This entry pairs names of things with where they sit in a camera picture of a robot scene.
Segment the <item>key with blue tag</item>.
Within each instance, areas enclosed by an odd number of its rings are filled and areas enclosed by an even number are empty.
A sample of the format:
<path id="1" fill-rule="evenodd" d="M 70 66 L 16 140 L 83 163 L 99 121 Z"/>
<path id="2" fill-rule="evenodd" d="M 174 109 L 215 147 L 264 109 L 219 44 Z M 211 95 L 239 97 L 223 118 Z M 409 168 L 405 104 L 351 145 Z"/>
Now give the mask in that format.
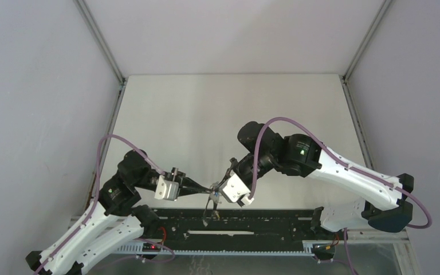
<path id="1" fill-rule="evenodd" d="M 221 198 L 221 193 L 220 193 L 220 191 L 219 191 L 219 186 L 214 186 L 214 187 L 211 189 L 210 198 L 211 198 L 212 200 L 216 200 L 216 201 L 220 200 L 220 198 Z"/>

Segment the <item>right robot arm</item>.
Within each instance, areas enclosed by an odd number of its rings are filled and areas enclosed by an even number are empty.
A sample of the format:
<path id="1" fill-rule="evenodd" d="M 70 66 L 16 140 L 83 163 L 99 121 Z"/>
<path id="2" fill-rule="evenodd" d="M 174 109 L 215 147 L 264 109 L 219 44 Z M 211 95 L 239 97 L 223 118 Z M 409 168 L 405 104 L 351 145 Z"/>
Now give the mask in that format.
<path id="1" fill-rule="evenodd" d="M 332 232 L 362 229 L 398 233 L 413 219 L 413 205 L 407 201 L 414 178 L 409 174 L 388 176 L 360 166 L 317 142 L 309 135 L 282 137 L 268 126 L 250 121 L 238 135 L 248 150 L 240 161 L 231 159 L 225 176 L 213 185 L 213 192 L 241 207 L 253 202 L 250 197 L 258 180 L 271 170 L 286 176 L 299 176 L 332 183 L 358 195 L 358 199 L 336 207 L 314 210 L 311 234 L 326 239 Z"/>

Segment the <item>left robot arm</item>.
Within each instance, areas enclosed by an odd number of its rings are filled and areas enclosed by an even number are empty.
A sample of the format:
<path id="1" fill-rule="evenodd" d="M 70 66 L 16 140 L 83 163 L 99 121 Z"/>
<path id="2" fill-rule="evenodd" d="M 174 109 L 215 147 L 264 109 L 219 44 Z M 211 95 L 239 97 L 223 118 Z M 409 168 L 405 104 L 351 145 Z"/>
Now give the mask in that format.
<path id="1" fill-rule="evenodd" d="M 160 219 L 149 206 L 137 205 L 139 188 L 169 201 L 211 192 L 176 168 L 159 172 L 144 151 L 131 150 L 80 219 L 50 247 L 26 256 L 29 268 L 34 274 L 85 274 L 128 241 L 156 236 Z"/>

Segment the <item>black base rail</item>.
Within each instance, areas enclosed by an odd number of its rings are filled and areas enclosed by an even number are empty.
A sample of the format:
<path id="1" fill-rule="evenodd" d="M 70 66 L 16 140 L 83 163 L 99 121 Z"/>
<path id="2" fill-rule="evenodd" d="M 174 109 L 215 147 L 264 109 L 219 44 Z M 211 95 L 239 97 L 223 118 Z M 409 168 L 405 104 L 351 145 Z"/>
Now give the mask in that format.
<path id="1" fill-rule="evenodd" d="M 204 227 L 202 209 L 161 209 L 160 229 L 150 239 L 180 254 L 310 253 L 309 244 L 336 244 L 343 232 L 316 226 L 314 210 L 220 209 L 220 220 Z"/>

